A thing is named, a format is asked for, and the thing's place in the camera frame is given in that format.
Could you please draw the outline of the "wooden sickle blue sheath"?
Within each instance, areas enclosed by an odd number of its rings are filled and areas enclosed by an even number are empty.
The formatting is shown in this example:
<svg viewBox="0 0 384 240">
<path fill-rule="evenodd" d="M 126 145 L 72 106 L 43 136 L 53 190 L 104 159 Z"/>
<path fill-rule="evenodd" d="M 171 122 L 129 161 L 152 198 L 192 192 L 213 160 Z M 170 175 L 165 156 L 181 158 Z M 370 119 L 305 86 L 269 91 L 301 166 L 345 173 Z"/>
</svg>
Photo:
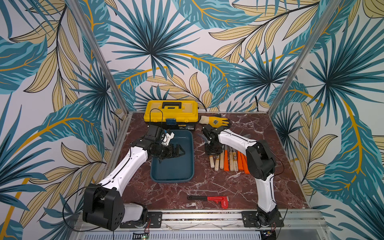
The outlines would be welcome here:
<svg viewBox="0 0 384 240">
<path fill-rule="evenodd" d="M 215 168 L 215 160 L 214 160 L 213 154 L 211 153 L 211 150 L 210 150 L 209 141 L 208 141 L 207 137 L 204 136 L 203 134 L 197 133 L 197 135 L 204 140 L 204 142 L 205 142 L 205 153 L 209 156 L 210 167 L 212 169 L 214 169 Z"/>
</svg>

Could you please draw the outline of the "teal plastic tray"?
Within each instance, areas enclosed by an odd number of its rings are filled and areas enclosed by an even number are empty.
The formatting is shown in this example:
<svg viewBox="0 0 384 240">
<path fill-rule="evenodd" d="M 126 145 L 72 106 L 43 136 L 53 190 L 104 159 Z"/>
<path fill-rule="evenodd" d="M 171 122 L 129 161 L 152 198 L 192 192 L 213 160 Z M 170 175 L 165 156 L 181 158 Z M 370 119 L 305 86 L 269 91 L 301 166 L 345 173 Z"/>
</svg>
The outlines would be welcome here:
<svg viewBox="0 0 384 240">
<path fill-rule="evenodd" d="M 180 145 L 185 151 L 183 156 L 159 161 L 153 158 L 151 179 L 156 183 L 185 183 L 195 174 L 193 134 L 188 130 L 174 130 L 175 136 L 170 143 Z"/>
</svg>

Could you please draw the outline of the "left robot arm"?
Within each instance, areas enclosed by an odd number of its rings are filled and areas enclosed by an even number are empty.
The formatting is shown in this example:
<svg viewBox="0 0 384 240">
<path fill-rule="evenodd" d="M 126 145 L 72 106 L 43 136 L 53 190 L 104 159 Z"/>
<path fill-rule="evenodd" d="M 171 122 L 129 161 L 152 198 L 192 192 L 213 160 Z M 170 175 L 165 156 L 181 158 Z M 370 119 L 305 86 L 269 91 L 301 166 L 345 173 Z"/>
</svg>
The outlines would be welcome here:
<svg viewBox="0 0 384 240">
<path fill-rule="evenodd" d="M 122 199 L 125 188 L 148 158 L 159 161 L 185 154 L 179 144 L 172 144 L 175 134 L 170 130 L 150 125 L 146 134 L 133 141 L 129 152 L 98 184 L 90 184 L 84 192 L 83 221 L 110 231 L 122 223 L 147 222 L 146 207 L 140 204 L 125 205 Z"/>
</svg>

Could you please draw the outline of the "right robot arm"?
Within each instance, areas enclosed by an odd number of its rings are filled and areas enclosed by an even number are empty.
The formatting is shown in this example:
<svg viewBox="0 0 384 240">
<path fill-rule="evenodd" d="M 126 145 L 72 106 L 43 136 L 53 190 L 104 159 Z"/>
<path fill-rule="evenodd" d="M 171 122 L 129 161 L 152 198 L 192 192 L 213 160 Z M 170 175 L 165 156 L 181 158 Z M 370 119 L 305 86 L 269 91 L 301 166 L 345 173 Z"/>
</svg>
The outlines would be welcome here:
<svg viewBox="0 0 384 240">
<path fill-rule="evenodd" d="M 228 146 L 246 156 L 248 170 L 257 184 L 258 206 L 254 220 L 257 225 L 283 226 L 273 185 L 277 163 L 268 143 L 265 140 L 248 139 L 224 127 L 214 128 L 211 125 L 204 126 L 202 133 L 208 140 L 205 144 L 207 154 L 218 154 L 222 146 Z"/>
</svg>

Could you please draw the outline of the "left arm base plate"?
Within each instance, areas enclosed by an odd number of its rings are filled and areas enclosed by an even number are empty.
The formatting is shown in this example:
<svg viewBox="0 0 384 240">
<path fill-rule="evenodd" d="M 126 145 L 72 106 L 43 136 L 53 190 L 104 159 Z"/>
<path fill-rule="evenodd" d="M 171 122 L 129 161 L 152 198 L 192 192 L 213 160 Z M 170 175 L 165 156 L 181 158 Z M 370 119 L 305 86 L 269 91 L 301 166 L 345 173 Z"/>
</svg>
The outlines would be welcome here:
<svg viewBox="0 0 384 240">
<path fill-rule="evenodd" d="M 163 220 L 162 212 L 145 212 L 142 217 L 137 221 L 128 221 L 120 224 L 121 229 L 150 229 L 161 228 Z"/>
</svg>

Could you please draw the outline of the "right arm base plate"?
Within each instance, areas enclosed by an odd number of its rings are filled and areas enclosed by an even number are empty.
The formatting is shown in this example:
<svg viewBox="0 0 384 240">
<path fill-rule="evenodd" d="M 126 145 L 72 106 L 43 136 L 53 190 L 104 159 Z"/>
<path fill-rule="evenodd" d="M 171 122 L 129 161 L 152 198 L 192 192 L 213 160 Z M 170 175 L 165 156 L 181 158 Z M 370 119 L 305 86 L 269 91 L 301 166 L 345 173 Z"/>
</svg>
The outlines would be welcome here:
<svg viewBox="0 0 384 240">
<path fill-rule="evenodd" d="M 263 211 L 243 211 L 242 221 L 245 228 L 283 227 L 283 217 L 279 211 L 265 213 Z"/>
</svg>

